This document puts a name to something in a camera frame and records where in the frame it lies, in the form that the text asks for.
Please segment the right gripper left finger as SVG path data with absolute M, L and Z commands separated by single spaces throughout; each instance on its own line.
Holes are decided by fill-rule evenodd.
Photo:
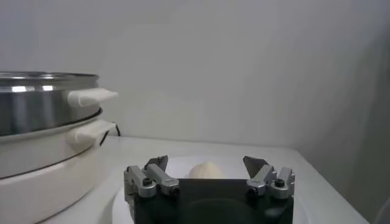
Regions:
M 151 158 L 142 168 L 128 166 L 124 171 L 124 199 L 132 201 L 137 197 L 150 199 L 162 194 L 170 200 L 180 197 L 179 180 L 165 171 L 168 156 Z

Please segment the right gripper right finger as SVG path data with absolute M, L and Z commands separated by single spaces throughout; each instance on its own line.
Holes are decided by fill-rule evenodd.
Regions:
M 264 159 L 249 156 L 243 158 L 243 163 L 250 176 L 246 183 L 256 196 L 269 194 L 279 200 L 294 196 L 295 174 L 292 169 L 282 167 L 277 172 Z

